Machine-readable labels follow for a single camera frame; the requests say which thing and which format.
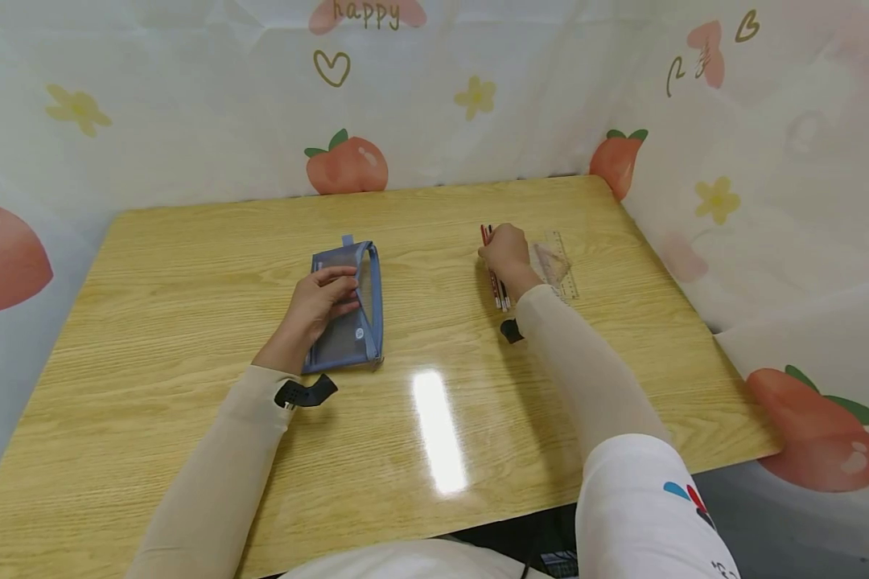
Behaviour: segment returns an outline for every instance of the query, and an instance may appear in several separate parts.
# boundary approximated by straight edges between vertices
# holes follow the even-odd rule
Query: transparent ruler
[[[567,303],[579,298],[579,290],[576,289],[576,281],[570,271],[570,261],[566,256],[566,248],[563,248],[560,232],[544,232],[544,241],[531,244],[528,249],[531,267],[545,284],[552,286],[557,295]]]

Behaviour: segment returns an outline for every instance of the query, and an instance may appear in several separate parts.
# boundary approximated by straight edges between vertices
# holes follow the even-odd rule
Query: person
[[[517,302],[521,334],[557,385],[579,438],[585,465],[575,516],[580,577],[738,577],[630,368],[543,284],[529,263],[525,234],[502,224],[479,255]],[[358,307],[355,275],[354,268],[326,268],[296,285],[286,317],[229,390],[154,512],[129,579],[235,577],[277,445],[293,418],[274,395],[286,380],[299,379],[309,347],[331,319]],[[424,539],[324,556],[284,577],[515,579],[522,572],[546,577],[489,549]]]

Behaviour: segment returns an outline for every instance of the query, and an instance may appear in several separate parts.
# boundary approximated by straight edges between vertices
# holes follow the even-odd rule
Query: fabric backdrop
[[[869,577],[869,0],[0,0],[0,455],[117,211],[603,176],[787,439],[750,577]]]

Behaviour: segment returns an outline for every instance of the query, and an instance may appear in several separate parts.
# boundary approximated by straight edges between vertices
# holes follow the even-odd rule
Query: beige arm sleeve
[[[164,499],[127,579],[229,579],[292,410],[274,403],[288,378],[249,366]]]
[[[560,389],[579,437],[583,462],[601,442],[641,433],[670,442],[631,368],[549,285],[518,301],[518,327]]]

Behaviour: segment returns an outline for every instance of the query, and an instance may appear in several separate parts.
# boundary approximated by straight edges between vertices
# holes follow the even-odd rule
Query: pencil
[[[492,236],[492,225],[489,226],[489,235]],[[502,311],[512,309],[512,299],[509,298],[509,291],[505,288],[505,281],[498,282],[498,299],[502,302]]]
[[[483,246],[487,245],[489,243],[487,239],[487,228],[482,224],[480,225],[480,236],[483,237]],[[493,286],[493,297],[496,299],[496,310],[503,310],[503,307],[500,304],[500,297],[498,297],[498,284],[496,283],[496,274],[492,273],[491,269],[487,269],[487,271],[489,272],[489,282]]]

